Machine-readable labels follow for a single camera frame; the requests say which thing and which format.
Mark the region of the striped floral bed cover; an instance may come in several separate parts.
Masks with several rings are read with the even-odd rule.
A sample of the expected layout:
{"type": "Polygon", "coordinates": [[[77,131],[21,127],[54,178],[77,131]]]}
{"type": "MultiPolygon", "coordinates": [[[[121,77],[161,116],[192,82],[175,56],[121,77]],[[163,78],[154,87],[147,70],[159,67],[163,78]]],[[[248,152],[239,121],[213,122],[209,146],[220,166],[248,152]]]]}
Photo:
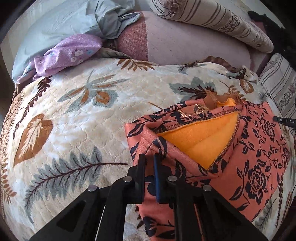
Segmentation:
{"type": "Polygon", "coordinates": [[[259,83],[285,118],[295,119],[295,70],[275,53],[259,77],[259,83]]]}

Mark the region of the pink quilted bed sheet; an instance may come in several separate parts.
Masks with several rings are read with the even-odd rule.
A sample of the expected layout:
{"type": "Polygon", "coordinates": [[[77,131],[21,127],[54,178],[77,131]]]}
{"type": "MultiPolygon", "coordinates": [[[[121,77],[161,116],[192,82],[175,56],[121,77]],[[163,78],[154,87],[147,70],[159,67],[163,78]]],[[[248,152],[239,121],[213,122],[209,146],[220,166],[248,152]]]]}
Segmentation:
{"type": "Polygon", "coordinates": [[[115,45],[137,60],[169,65],[213,56],[233,67],[245,65],[258,75],[271,57],[224,33],[165,20],[151,11],[142,11],[140,19],[125,28],[115,45]]]}

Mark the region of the light blue-grey cloth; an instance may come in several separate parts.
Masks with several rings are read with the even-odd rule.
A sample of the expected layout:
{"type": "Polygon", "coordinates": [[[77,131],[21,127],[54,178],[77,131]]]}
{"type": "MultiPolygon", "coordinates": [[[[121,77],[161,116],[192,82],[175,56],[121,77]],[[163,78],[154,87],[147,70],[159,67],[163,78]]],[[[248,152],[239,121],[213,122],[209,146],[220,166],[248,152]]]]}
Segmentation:
{"type": "Polygon", "coordinates": [[[12,79],[16,81],[34,57],[41,56],[74,34],[116,39],[140,18],[134,1],[64,1],[45,13],[24,36],[16,53],[12,79]]]}

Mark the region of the orange black floral garment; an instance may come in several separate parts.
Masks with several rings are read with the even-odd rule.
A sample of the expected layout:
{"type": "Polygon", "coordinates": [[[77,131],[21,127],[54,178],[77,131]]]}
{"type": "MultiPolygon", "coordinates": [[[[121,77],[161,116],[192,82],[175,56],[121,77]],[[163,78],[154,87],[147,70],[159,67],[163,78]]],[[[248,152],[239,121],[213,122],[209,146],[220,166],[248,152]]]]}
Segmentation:
{"type": "Polygon", "coordinates": [[[156,202],[153,157],[192,186],[211,185],[269,240],[295,195],[294,142],[273,121],[272,105],[208,94],[125,125],[135,163],[144,154],[145,198],[139,213],[151,240],[175,240],[173,209],[156,202]]]}

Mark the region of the black object by pillow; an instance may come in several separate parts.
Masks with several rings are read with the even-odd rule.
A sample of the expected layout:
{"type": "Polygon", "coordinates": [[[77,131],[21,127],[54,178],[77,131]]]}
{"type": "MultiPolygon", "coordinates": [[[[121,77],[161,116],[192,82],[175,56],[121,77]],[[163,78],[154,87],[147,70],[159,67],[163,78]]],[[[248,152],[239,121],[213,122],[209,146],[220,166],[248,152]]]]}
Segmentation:
{"type": "Polygon", "coordinates": [[[261,23],[267,36],[274,46],[274,53],[279,53],[290,63],[295,62],[295,43],[286,29],[280,27],[266,14],[259,15],[254,11],[248,11],[248,15],[255,23],[261,23]]]}

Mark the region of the purple floral garment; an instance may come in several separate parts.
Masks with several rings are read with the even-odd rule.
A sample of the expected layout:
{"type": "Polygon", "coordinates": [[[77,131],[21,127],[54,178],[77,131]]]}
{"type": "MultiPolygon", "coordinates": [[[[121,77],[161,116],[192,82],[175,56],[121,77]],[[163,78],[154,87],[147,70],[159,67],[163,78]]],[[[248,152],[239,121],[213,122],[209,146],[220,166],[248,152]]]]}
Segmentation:
{"type": "Polygon", "coordinates": [[[49,77],[61,70],[77,66],[93,56],[102,47],[102,40],[94,35],[72,35],[49,49],[43,56],[37,56],[17,77],[16,82],[21,84],[32,78],[49,77]]]}

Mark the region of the cream leaf-pattern plush blanket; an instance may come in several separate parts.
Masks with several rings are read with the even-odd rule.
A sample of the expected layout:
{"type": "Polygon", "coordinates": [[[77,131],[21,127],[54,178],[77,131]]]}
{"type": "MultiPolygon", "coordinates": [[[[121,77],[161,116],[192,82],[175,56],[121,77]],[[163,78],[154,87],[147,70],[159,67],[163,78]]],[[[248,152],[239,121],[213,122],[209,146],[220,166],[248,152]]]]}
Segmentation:
{"type": "Polygon", "coordinates": [[[209,58],[185,66],[89,59],[27,85],[1,132],[1,215],[28,240],[89,184],[105,187],[135,162],[125,125],[177,103],[230,94],[271,104],[257,76],[209,58]]]}

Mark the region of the striped floral pillow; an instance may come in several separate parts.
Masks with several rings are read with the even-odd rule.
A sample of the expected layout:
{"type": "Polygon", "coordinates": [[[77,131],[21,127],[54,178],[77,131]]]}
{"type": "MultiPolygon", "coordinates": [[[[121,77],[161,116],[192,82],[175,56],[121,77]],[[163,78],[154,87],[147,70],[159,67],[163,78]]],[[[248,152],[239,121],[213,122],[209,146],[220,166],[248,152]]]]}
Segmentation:
{"type": "Polygon", "coordinates": [[[161,18],[225,33],[263,53],[271,53],[274,50],[271,39],[263,30],[216,1],[151,0],[147,3],[161,18]]]}

